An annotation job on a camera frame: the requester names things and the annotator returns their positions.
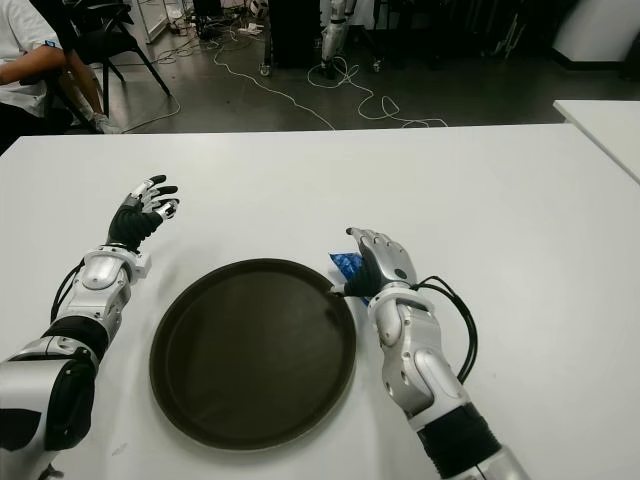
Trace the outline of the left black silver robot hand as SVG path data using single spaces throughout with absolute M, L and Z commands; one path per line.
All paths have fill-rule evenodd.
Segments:
M 107 245 L 138 252 L 144 240 L 174 217 L 178 187 L 165 185 L 166 180 L 165 175 L 152 176 L 127 194 L 109 225 Z

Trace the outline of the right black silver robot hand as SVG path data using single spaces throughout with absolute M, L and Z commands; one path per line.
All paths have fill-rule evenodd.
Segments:
M 407 250 L 388 235 L 370 229 L 348 227 L 363 263 L 354 276 L 330 292 L 340 297 L 372 298 L 389 286 L 409 288 L 417 274 Z

